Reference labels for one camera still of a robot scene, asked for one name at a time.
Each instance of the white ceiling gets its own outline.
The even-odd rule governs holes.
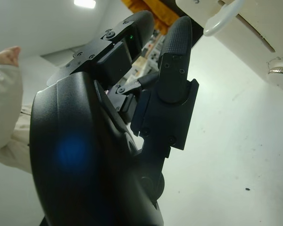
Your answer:
[[[88,9],[74,0],[0,0],[0,51],[19,45],[25,58],[83,45],[96,35],[110,1]]]

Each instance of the white hook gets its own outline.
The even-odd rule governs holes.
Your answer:
[[[235,16],[238,15],[245,0],[235,0],[229,5],[222,6],[221,10],[211,17],[204,29],[203,34],[205,36],[212,36],[221,31]]]

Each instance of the black screw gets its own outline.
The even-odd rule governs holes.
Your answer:
[[[141,135],[147,137],[150,134],[150,130],[148,128],[141,129]]]
[[[123,87],[121,87],[121,88],[118,89],[118,92],[119,92],[119,93],[123,93],[124,91],[125,91],[125,89],[124,89]]]
[[[115,36],[115,32],[108,32],[107,34],[106,34],[106,39],[111,39],[111,38],[113,38]]]
[[[174,136],[169,136],[168,137],[168,143],[170,145],[174,145],[176,143],[176,138]]]

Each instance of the beige jacket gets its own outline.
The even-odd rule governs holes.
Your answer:
[[[31,173],[29,127],[31,108],[22,105],[19,68],[0,65],[0,162]]]

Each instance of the robotic hand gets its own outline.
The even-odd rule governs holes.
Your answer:
[[[153,28],[150,12],[130,16],[75,53],[37,93],[30,155],[42,225],[163,225],[157,199],[164,189],[164,159],[170,147],[184,149],[199,85],[187,81],[187,16],[166,36],[159,73],[117,84]],[[129,122],[144,139],[141,150]]]

